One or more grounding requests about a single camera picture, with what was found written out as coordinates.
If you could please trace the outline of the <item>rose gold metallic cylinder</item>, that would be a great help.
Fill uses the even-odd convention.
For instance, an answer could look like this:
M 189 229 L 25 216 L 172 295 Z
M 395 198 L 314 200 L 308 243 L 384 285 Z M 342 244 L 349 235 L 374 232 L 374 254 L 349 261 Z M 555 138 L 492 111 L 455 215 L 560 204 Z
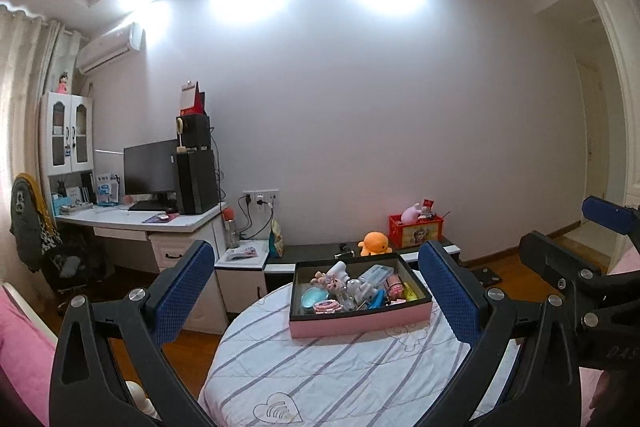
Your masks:
M 385 280 L 388 300 L 395 301 L 405 298 L 405 286 L 399 275 L 392 274 Z

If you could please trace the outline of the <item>blue point liner highlighter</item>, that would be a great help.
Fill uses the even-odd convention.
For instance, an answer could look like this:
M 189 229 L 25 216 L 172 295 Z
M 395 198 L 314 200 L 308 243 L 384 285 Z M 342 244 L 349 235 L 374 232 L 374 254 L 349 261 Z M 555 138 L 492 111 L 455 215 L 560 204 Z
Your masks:
M 387 298 L 384 296 L 376 296 L 370 303 L 368 304 L 368 309 L 380 309 L 387 306 Z

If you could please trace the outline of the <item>blue card box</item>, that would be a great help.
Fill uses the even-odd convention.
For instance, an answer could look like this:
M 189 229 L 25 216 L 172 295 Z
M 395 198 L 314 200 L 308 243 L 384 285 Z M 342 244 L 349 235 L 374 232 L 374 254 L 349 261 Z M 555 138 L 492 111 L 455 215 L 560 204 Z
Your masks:
M 381 289 L 385 287 L 387 279 L 394 273 L 394 268 L 389 265 L 372 265 L 372 267 L 359 275 L 358 280 L 376 289 Z

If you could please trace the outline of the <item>pink pastel brick block model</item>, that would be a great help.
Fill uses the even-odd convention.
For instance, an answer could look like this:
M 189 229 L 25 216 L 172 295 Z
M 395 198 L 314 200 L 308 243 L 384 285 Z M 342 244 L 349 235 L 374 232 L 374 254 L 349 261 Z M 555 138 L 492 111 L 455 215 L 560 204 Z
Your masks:
M 326 299 L 315 303 L 312 306 L 314 314 L 333 314 L 344 311 L 344 307 L 335 299 Z

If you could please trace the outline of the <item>yellow point liner highlighter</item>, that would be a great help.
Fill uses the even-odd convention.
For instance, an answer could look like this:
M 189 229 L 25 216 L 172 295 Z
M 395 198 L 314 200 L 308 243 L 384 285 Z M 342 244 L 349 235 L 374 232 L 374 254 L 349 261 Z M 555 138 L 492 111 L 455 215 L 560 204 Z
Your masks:
M 412 303 L 419 299 L 419 296 L 416 295 L 416 292 L 412 289 L 412 287 L 408 283 L 403 283 L 404 286 L 404 298 L 407 303 Z

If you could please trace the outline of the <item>red crate with picture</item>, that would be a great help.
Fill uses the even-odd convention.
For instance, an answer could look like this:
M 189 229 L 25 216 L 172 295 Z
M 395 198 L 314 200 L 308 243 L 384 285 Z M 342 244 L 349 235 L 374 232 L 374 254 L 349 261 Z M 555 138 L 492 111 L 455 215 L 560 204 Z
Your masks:
M 404 225 L 399 215 L 391 215 L 388 217 L 388 241 L 395 249 L 419 247 L 427 241 L 440 241 L 443 226 L 444 218 L 440 216 Z

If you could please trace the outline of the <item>white bedside cabinet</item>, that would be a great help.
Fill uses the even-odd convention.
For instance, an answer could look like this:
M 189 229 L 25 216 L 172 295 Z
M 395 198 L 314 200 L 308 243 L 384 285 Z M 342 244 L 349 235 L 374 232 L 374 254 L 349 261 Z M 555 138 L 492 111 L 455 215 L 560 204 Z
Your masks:
M 228 248 L 216 262 L 218 286 L 228 313 L 239 314 L 267 295 L 264 268 L 268 256 L 268 242 L 253 239 Z

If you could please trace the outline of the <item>pink plush in crate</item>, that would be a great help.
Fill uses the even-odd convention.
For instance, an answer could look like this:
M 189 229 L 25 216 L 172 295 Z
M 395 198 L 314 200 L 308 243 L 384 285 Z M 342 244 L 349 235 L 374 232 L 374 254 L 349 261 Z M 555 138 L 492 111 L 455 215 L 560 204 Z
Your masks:
M 424 206 L 417 202 L 413 206 L 407 208 L 400 216 L 400 222 L 403 225 L 414 225 L 420 219 L 424 218 Z

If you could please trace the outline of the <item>small black gadget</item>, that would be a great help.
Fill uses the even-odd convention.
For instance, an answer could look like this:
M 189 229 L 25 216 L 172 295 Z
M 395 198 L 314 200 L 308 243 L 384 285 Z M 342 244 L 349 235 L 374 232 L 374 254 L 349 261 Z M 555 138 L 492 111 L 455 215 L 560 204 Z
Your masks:
M 355 256 L 355 251 L 346 243 L 338 245 L 338 251 L 334 255 L 335 259 L 352 258 Z

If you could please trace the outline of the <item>white plush bunny toy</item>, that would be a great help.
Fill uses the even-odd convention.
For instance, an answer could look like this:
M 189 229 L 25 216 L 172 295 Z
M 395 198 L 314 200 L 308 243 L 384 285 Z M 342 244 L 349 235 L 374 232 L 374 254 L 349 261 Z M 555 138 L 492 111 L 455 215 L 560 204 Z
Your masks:
M 337 289 L 341 287 L 341 281 L 335 275 L 320 271 L 314 273 L 314 277 L 310 280 L 310 283 L 314 287 L 329 291 L 329 293 L 337 291 Z

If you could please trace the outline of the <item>yellow blue snack bag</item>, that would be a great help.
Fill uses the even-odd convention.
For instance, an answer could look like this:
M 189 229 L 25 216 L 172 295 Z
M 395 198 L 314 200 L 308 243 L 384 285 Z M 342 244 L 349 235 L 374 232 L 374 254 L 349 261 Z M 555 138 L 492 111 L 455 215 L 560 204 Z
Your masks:
M 280 223 L 276 219 L 270 221 L 269 256 L 281 258 L 284 253 L 284 240 Z

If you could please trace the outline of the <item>red white calendar stand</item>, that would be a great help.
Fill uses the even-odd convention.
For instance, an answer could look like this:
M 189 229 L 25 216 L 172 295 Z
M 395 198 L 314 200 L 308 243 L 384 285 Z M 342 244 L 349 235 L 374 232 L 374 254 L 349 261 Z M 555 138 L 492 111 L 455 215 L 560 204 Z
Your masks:
M 205 115 L 205 93 L 200 90 L 198 82 L 189 80 L 181 87 L 180 115 Z

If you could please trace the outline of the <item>white glass door cabinet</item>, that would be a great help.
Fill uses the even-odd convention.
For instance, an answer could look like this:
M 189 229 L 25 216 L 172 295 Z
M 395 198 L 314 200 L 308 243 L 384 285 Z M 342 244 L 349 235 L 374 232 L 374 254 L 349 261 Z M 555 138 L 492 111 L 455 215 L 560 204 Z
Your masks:
M 40 101 L 40 160 L 45 176 L 93 169 L 93 101 L 48 92 Z

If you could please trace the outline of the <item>white air conditioner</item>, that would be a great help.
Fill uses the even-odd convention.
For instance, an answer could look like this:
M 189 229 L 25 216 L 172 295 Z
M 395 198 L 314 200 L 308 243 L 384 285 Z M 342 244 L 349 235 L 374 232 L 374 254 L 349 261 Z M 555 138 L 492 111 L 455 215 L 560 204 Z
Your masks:
M 82 75 L 90 75 L 102 66 L 111 65 L 142 48 L 143 27 L 132 22 L 120 25 L 95 38 L 77 55 L 76 66 Z

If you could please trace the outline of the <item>white wall power strip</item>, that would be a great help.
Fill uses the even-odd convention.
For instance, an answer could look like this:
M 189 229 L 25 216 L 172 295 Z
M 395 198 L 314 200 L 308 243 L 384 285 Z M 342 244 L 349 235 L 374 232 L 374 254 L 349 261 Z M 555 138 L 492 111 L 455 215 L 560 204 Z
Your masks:
M 270 190 L 244 190 L 243 195 L 248 196 L 251 202 L 256 205 L 268 204 L 273 206 L 278 199 L 280 190 L 278 188 L 270 188 Z

